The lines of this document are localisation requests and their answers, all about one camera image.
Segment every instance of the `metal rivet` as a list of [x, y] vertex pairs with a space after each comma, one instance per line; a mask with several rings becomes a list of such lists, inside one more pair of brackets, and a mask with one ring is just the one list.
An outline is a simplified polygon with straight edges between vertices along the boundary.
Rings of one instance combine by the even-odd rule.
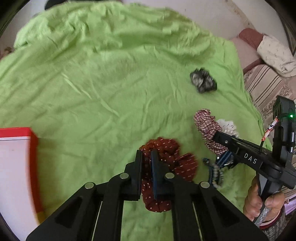
[[209, 184], [208, 182], [201, 182], [201, 183], [200, 183], [200, 186], [201, 186], [202, 188], [209, 188], [209, 187], [210, 187], [210, 184]]
[[94, 184], [93, 184], [93, 183], [86, 183], [86, 184], [84, 185], [84, 187], [85, 187], [86, 189], [92, 189], [92, 188], [94, 187]]
[[119, 176], [121, 179], [127, 179], [129, 177], [129, 175], [127, 173], [121, 173]]
[[166, 177], [167, 179], [172, 179], [172, 178], [175, 177], [175, 175], [174, 175], [173, 173], [171, 173], [171, 172], [168, 172], [168, 173], [165, 175], [165, 177]]

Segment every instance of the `handle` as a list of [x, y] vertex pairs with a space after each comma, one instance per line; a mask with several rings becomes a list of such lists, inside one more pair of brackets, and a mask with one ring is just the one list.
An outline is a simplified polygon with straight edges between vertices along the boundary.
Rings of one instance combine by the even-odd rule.
[[263, 205], [260, 209], [260, 214], [258, 217], [256, 217], [253, 221], [253, 223], [259, 227], [262, 222], [264, 222], [268, 212], [270, 211], [270, 208], [267, 208], [265, 206], [265, 201], [268, 197], [272, 196], [273, 194], [279, 192], [281, 190], [282, 185], [279, 183], [274, 183], [269, 181], [266, 177], [262, 176], [261, 174], [256, 174], [258, 179], [258, 193], [263, 201]]

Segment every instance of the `green bedsheet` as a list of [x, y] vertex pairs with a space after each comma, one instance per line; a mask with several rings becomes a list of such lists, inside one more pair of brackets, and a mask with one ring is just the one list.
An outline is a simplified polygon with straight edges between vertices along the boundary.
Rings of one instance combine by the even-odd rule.
[[[199, 160], [205, 146], [193, 115], [208, 108], [257, 144], [263, 123], [244, 89], [232, 42], [169, 9], [118, 2], [67, 3], [32, 19], [0, 62], [0, 127], [39, 137], [38, 177], [46, 215], [84, 183], [108, 181], [149, 139], [177, 139]], [[199, 94], [189, 74], [205, 67], [218, 90]], [[254, 171], [226, 171], [221, 192], [240, 210]], [[172, 240], [171, 213], [124, 205], [122, 240]]]

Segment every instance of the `white floor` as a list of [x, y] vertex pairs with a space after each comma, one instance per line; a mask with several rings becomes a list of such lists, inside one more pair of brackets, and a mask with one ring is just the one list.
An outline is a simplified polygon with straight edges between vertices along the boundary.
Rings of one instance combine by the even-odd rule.
[[[13, 46], [17, 32], [36, 13], [44, 10], [47, 0], [31, 0], [11, 21], [0, 38], [0, 50]], [[244, 29], [239, 17], [225, 3], [227, 0], [137, 0], [147, 6], [170, 7], [197, 24], [224, 37], [235, 37]], [[288, 40], [276, 11], [264, 0], [233, 0], [259, 32], [275, 36], [288, 46]], [[123, 0], [124, 3], [135, 2]]]

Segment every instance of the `hand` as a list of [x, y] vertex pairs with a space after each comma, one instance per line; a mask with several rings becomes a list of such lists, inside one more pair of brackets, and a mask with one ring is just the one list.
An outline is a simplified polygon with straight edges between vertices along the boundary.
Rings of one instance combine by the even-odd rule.
[[[244, 201], [243, 213], [244, 215], [251, 221], [254, 220], [255, 217], [258, 217], [260, 214], [260, 208], [262, 207], [262, 199], [258, 194], [258, 180], [254, 177], [252, 181], [252, 186], [248, 190], [248, 196]], [[278, 213], [281, 211], [285, 202], [285, 195], [281, 191], [276, 193], [270, 197], [268, 197], [265, 201], [265, 206], [271, 208], [268, 212], [264, 221], [269, 221], [274, 219]]]

